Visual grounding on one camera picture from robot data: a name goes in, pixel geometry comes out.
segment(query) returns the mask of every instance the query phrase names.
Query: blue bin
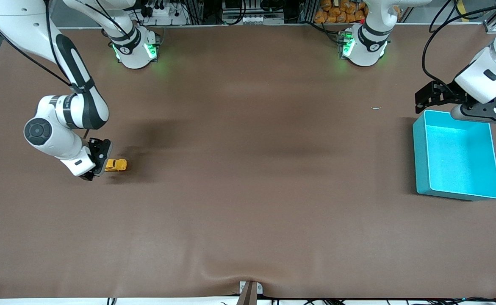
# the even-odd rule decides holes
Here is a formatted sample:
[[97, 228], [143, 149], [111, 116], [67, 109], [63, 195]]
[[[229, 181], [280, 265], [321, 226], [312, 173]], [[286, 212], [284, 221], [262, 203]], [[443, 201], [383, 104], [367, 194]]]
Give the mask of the blue bin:
[[488, 123], [425, 110], [413, 130], [419, 194], [496, 199], [496, 157]]

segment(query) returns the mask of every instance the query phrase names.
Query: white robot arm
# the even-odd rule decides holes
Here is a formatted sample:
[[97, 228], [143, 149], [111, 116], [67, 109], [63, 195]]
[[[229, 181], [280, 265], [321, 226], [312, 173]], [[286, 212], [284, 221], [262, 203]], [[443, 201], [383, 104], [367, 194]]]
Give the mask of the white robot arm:
[[112, 41], [116, 56], [131, 69], [145, 67], [157, 58], [156, 36], [142, 26], [135, 26], [125, 8], [136, 0], [64, 0], [64, 3], [96, 21]]
[[366, 0], [368, 16], [365, 22], [346, 29], [352, 39], [343, 46], [342, 56], [352, 63], [368, 67], [375, 64], [387, 46], [387, 37], [397, 22], [393, 6], [424, 6], [432, 0]]
[[420, 89], [416, 93], [416, 112], [455, 103], [458, 105], [451, 111], [455, 119], [496, 123], [496, 37], [447, 87], [451, 92], [432, 81]]
[[19, 49], [57, 62], [73, 91], [43, 97], [25, 124], [24, 136], [73, 175], [92, 180], [103, 173], [112, 143], [93, 138], [88, 143], [73, 129], [101, 128], [108, 120], [108, 107], [73, 42], [48, 17], [43, 0], [0, 0], [0, 33]]

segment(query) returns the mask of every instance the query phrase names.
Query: brown tabletop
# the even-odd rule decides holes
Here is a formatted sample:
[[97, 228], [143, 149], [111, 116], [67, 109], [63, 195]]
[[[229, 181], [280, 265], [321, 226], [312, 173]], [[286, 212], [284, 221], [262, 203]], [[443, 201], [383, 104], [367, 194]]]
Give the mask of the brown tabletop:
[[[69, 89], [3, 45], [0, 297], [199, 297], [240, 280], [270, 297], [496, 297], [496, 200], [416, 193], [427, 27], [397, 27], [370, 68], [310, 27], [170, 29], [140, 70], [98, 30], [66, 34], [110, 107], [90, 136], [129, 171], [83, 181], [28, 145], [39, 99]], [[450, 81], [492, 38], [449, 26], [428, 68]]]

